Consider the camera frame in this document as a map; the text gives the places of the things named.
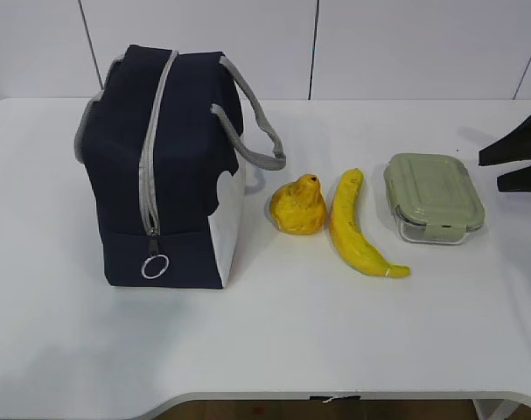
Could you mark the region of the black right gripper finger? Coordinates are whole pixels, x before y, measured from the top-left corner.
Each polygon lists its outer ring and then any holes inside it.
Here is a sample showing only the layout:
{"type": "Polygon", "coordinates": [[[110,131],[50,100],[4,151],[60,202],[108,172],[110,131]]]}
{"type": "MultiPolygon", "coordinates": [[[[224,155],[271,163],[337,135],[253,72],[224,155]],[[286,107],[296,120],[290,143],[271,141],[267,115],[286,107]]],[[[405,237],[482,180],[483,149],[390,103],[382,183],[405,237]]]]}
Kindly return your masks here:
{"type": "Polygon", "coordinates": [[[479,152],[479,165],[531,160],[531,115],[517,128],[479,152]]]}
{"type": "Polygon", "coordinates": [[[497,187],[502,193],[531,193],[531,165],[500,175],[497,187]]]}

